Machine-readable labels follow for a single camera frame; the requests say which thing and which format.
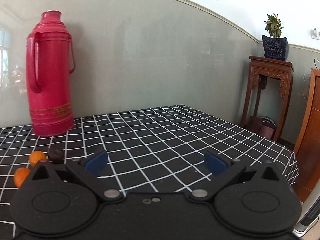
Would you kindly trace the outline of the dark brown passion fruit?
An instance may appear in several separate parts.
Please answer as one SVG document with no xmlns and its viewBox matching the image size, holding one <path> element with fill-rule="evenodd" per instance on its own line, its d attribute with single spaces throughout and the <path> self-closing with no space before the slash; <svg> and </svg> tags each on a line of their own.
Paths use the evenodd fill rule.
<svg viewBox="0 0 320 240">
<path fill-rule="evenodd" d="M 64 152 L 58 147 L 48 148 L 48 159 L 54 164 L 61 164 L 64 161 Z"/>
</svg>

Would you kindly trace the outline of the orange mandarin top of pile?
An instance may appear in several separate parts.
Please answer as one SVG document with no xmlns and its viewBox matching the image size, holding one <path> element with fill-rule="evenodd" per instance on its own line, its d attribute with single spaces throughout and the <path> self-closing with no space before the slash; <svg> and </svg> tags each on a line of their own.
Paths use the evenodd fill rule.
<svg viewBox="0 0 320 240">
<path fill-rule="evenodd" d="M 34 151 L 29 154 L 29 163 L 31 167 L 34 167 L 40 160 L 47 160 L 46 155 L 42 151 Z"/>
</svg>

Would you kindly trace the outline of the orange mandarin of pile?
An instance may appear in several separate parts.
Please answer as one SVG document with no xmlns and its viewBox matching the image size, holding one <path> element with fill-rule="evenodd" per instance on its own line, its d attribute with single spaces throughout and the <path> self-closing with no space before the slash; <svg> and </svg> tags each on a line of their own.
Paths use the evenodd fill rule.
<svg viewBox="0 0 320 240">
<path fill-rule="evenodd" d="M 34 151 L 29 154 L 29 163 L 31 167 L 34 167 L 40 160 L 47 160 L 46 155 L 42 151 Z"/>
<path fill-rule="evenodd" d="M 17 188 L 23 184 L 26 177 L 29 175 L 30 170 L 25 167 L 18 168 L 14 173 L 14 184 Z"/>
</svg>

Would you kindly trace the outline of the pink bag under stand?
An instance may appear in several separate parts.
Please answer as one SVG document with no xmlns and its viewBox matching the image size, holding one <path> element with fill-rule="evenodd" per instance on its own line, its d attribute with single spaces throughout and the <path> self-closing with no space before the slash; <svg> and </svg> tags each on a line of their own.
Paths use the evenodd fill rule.
<svg viewBox="0 0 320 240">
<path fill-rule="evenodd" d="M 272 139 L 276 131 L 276 123 L 268 116 L 251 116 L 245 129 L 267 139 Z"/>
</svg>

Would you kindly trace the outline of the orange mandarin left of pile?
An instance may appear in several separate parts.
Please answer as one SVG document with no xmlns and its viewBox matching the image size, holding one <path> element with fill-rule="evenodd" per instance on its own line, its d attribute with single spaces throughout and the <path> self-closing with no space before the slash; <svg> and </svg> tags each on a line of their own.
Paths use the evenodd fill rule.
<svg viewBox="0 0 320 240">
<path fill-rule="evenodd" d="M 30 170 L 25 167 L 18 168 L 14 173 L 14 184 L 17 188 L 23 184 L 26 177 L 29 175 Z"/>
</svg>

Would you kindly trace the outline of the black white checkered tablecloth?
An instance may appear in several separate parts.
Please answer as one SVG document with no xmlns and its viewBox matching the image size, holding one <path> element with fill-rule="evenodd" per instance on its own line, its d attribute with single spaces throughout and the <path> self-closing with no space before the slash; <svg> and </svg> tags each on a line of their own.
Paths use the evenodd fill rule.
<svg viewBox="0 0 320 240">
<path fill-rule="evenodd" d="M 17 232 L 9 212 L 14 172 L 30 166 L 31 152 L 50 146 L 66 159 L 106 150 L 108 165 L 99 179 L 126 192 L 191 191 L 212 178 L 203 163 L 206 152 L 251 165 L 269 160 L 289 184 L 299 174 L 296 156 L 285 146 L 185 105 L 76 118 L 71 130 L 52 137 L 36 136 L 30 125 L 1 126 L 1 239 Z"/>
</svg>

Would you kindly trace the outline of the wooden cabinet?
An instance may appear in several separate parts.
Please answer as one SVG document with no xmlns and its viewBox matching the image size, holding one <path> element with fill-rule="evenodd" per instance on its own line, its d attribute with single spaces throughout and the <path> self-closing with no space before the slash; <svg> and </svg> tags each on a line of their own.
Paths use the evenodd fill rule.
<svg viewBox="0 0 320 240">
<path fill-rule="evenodd" d="M 293 188 L 301 202 L 308 198 L 319 180 L 319 106 L 319 70 L 312 69 L 304 119 L 294 148 L 299 175 Z"/>
</svg>

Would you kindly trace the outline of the white floor appliance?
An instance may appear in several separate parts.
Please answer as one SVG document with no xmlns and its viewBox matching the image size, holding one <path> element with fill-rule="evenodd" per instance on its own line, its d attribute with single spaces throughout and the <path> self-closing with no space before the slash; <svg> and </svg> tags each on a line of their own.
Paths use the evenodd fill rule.
<svg viewBox="0 0 320 240">
<path fill-rule="evenodd" d="M 319 219 L 319 181 L 302 204 L 302 213 L 293 233 L 303 237 Z"/>
</svg>

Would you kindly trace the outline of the carved wooden plant stand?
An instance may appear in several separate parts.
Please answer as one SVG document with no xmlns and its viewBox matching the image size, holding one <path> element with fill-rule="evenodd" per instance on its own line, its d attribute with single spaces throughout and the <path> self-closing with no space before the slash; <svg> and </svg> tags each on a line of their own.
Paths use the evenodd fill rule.
<svg viewBox="0 0 320 240">
<path fill-rule="evenodd" d="M 283 131 L 293 84 L 294 68 L 291 62 L 250 56 L 246 97 L 240 126 L 248 117 L 269 116 L 275 120 L 272 137 L 277 141 Z"/>
</svg>

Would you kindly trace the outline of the red thermos flask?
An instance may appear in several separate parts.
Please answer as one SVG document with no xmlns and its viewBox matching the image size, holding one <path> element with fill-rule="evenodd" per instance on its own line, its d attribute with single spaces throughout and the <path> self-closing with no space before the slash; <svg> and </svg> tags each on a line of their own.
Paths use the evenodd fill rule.
<svg viewBox="0 0 320 240">
<path fill-rule="evenodd" d="M 27 37 L 25 74 L 33 132 L 48 137 L 74 126 L 69 76 L 75 71 L 72 36 L 61 12 L 45 11 Z"/>
</svg>

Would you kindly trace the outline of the blue ceramic plant pot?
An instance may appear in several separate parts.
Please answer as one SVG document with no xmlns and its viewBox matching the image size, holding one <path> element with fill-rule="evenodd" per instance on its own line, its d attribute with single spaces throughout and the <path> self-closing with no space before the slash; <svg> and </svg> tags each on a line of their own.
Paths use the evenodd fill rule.
<svg viewBox="0 0 320 240">
<path fill-rule="evenodd" d="M 289 54 L 289 43 L 286 37 L 273 38 L 262 35 L 264 57 L 286 61 Z"/>
</svg>

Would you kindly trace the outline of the green potted plant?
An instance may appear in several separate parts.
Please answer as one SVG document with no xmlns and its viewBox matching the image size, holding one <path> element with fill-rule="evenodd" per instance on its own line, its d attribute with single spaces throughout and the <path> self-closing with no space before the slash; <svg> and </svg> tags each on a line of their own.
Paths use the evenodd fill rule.
<svg viewBox="0 0 320 240">
<path fill-rule="evenodd" d="M 268 31 L 269 35 L 272 38 L 280 38 L 282 29 L 284 28 L 282 26 L 281 20 L 278 18 L 277 14 L 274 14 L 273 12 L 269 15 L 267 15 L 267 20 L 264 21 L 266 24 L 265 30 Z"/>
</svg>

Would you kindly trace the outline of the white wall socket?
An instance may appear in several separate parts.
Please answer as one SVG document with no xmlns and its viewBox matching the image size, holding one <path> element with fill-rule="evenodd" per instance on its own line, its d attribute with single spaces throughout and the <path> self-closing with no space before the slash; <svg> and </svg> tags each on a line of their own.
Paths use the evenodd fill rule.
<svg viewBox="0 0 320 240">
<path fill-rule="evenodd" d="M 311 38 L 315 39 L 315 40 L 320 40 L 320 33 L 319 30 L 314 28 L 311 29 Z"/>
</svg>

